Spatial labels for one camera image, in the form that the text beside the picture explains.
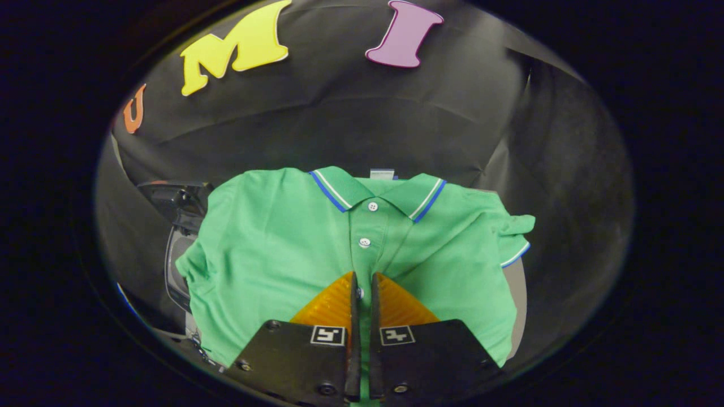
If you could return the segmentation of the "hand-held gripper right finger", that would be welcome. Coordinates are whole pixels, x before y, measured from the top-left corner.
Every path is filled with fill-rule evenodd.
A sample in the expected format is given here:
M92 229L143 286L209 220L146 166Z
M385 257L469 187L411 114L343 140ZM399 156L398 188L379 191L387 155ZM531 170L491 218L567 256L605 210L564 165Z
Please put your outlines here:
M387 276L370 289L369 395L382 405L456 405L491 391L502 371L459 319L438 319Z

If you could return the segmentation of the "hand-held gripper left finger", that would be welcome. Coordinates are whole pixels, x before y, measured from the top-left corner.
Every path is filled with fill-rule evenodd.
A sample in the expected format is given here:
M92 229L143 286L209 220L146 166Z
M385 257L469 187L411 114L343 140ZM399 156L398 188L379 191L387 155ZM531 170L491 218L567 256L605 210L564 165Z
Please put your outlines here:
M240 386L294 406L360 399L359 285L350 271L290 321L270 319L226 369Z

